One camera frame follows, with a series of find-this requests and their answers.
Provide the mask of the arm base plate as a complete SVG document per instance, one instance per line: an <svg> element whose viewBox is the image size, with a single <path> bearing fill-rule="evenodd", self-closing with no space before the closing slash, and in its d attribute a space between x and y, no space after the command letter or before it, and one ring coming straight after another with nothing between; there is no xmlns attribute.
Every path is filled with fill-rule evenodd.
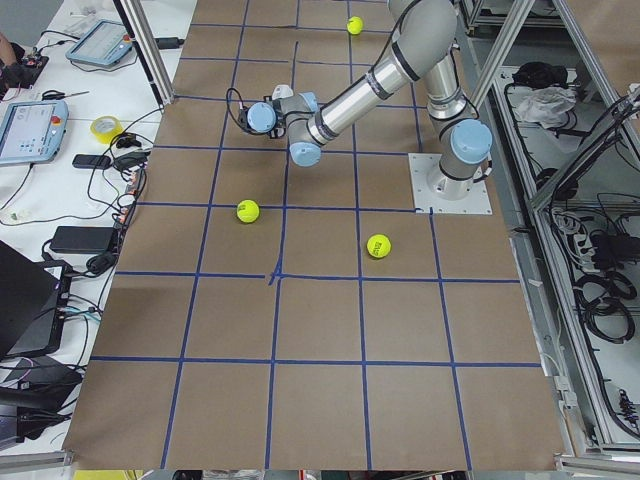
<svg viewBox="0 0 640 480"><path fill-rule="evenodd" d="M424 214L492 215L485 182L447 177L440 158L440 154L408 154L414 209Z"/></svg>

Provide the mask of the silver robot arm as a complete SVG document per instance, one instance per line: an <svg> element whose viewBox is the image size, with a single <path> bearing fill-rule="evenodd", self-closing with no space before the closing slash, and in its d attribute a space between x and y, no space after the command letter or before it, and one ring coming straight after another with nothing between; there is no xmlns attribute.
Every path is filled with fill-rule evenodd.
<svg viewBox="0 0 640 480"><path fill-rule="evenodd" d="M457 29L453 4L442 0L390 1L394 27L369 69L342 93L319 105L311 92L272 94L233 115L245 133L285 137L299 166L319 162L323 147L404 86L423 82L427 110L443 154L427 176L438 197L457 201L485 180L478 172L493 138L474 117L457 75L452 49Z"/></svg>

